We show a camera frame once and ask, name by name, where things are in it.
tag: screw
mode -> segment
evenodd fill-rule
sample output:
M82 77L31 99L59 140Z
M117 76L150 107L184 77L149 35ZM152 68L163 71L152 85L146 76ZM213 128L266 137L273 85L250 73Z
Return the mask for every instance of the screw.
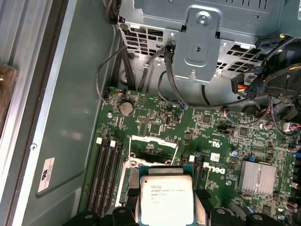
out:
M227 181L226 181L226 185L227 185L227 186L230 186L231 184L232 184L232 181L230 181L230 180L227 180Z
M223 209L217 209L216 212L219 213L219 214L225 214L226 213Z
M34 151L38 146L36 144L30 145L30 150Z
M199 18L199 21L200 21L200 23L201 23L202 25L205 25L206 22L207 22L207 17L206 17L206 16L201 16L201 17Z
M107 117L108 117L108 118L113 117L113 113L112 113L112 112L107 113Z
M278 216L278 219L279 219L279 220L285 220L285 217L284 217L283 215L279 215L279 216Z
M262 220L262 216L260 216L260 215L258 215L258 214L254 214L254 215L253 215L253 218L254 218L255 220Z

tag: silver heatsink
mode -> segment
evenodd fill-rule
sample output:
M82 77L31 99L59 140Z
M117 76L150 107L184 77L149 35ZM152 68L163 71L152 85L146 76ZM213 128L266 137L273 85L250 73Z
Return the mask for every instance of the silver heatsink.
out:
M273 195L276 167L243 161L238 188L244 192Z

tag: capacitor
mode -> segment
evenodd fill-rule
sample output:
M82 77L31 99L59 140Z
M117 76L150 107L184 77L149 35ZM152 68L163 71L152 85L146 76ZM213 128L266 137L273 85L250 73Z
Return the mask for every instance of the capacitor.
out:
M296 147L294 147L294 146L288 146L288 147L286 148L286 150L287 150L288 152L292 152L292 153L298 151L298 149L297 149Z
M120 105L119 111L124 116L130 116L134 112L134 106L130 102L124 102Z
M291 211L291 212L294 212L294 213L297 213L298 212L298 209L297 208L294 208L293 206L291 205L286 205L286 208Z
M281 220L281 221L284 221L284 220L285 220L285 216L283 216L282 214L280 214L280 215L278 216L278 219Z
M298 204L293 202L293 201L287 201L287 204L294 207L294 208L298 208Z
M237 157L238 156L238 151L236 151L236 150L230 151L230 156Z
M200 152L195 152L195 153L194 153L194 156L196 156L196 157L198 158L198 157L201 156L201 153L200 153Z
M264 125L264 128L266 130L274 129L274 123L272 121L267 122L267 124Z

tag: white label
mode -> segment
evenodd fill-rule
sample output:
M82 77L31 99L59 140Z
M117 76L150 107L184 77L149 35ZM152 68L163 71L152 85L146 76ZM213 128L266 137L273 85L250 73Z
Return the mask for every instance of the white label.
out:
M38 192L41 192L49 187L49 182L50 182L51 172L52 172L54 162L55 162L54 158L45 160Z
M218 153L211 153L210 160L211 161L219 162L220 161L220 154L218 154Z

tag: white connector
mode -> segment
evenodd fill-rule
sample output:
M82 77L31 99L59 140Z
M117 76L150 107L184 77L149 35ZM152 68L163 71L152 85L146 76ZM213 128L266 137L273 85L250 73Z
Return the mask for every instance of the white connector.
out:
M291 124L289 122L284 123L283 124L283 131L284 132L290 132L291 131L290 126L291 126Z

